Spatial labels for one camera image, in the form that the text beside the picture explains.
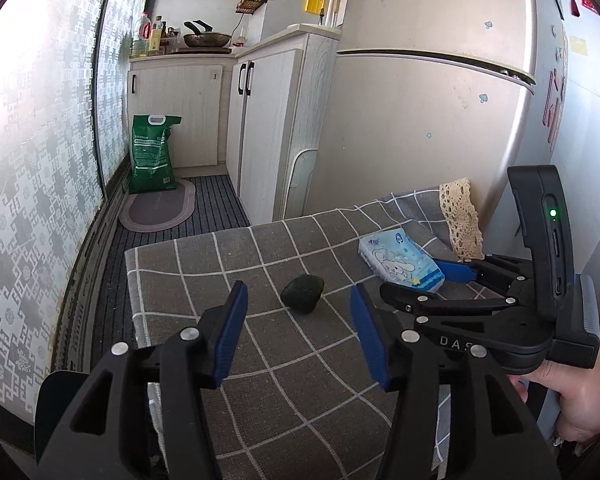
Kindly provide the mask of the person's right hand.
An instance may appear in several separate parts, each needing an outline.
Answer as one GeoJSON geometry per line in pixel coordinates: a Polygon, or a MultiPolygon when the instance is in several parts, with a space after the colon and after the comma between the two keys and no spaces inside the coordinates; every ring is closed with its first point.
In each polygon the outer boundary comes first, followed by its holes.
{"type": "Polygon", "coordinates": [[[509,375],[521,399],[528,399],[523,380],[535,382],[559,394],[558,434],[566,441],[590,442],[600,435],[600,348],[593,368],[577,368],[544,361],[524,376],[509,375]]]}

